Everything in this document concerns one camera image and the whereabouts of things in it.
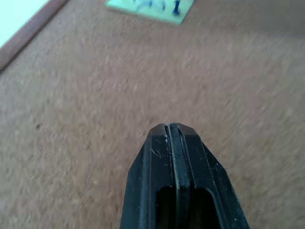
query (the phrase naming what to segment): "blue ink drawing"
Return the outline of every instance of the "blue ink drawing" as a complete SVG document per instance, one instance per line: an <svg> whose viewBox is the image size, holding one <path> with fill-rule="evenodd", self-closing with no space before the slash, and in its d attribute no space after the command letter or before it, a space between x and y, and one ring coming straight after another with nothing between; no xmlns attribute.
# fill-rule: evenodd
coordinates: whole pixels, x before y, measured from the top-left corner
<svg viewBox="0 0 305 229"><path fill-rule="evenodd" d="M138 5L137 11L143 7L153 7L156 11L163 12L165 10L165 1L164 0L140 0L141 4Z"/></svg>

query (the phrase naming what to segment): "brown carpet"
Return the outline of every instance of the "brown carpet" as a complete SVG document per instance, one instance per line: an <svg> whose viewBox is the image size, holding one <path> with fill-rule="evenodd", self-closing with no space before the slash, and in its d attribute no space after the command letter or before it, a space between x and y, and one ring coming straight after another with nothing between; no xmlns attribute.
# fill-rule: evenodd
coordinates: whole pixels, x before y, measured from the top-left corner
<svg viewBox="0 0 305 229"><path fill-rule="evenodd" d="M119 228L164 122L196 129L251 228L304 228L305 6L259 2L197 0L174 27L71 0L0 76L1 228Z"/></svg>

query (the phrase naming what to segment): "wooden trim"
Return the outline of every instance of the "wooden trim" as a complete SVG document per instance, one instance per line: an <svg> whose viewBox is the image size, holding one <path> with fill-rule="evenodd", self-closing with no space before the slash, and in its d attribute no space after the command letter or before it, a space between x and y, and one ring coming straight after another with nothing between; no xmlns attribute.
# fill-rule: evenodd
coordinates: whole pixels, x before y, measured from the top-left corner
<svg viewBox="0 0 305 229"><path fill-rule="evenodd" d="M18 32L0 48L0 70L5 69L42 30L68 0L49 0Z"/></svg>

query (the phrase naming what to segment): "green paper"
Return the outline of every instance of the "green paper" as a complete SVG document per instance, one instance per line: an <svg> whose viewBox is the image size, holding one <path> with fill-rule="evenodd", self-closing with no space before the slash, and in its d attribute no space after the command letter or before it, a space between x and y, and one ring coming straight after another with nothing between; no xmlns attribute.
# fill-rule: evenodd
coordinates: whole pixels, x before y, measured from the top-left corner
<svg viewBox="0 0 305 229"><path fill-rule="evenodd" d="M0 0L0 48L49 0Z"/></svg>
<svg viewBox="0 0 305 229"><path fill-rule="evenodd" d="M175 8L174 0L164 0L165 10L162 11L162 0L153 0L153 5L143 6L137 10L145 0L110 0L105 5L114 10L120 10L126 13L148 17L157 21L170 22L180 25L185 18L187 12L191 8L194 0L181 0L179 5L180 15L174 16L173 9Z"/></svg>

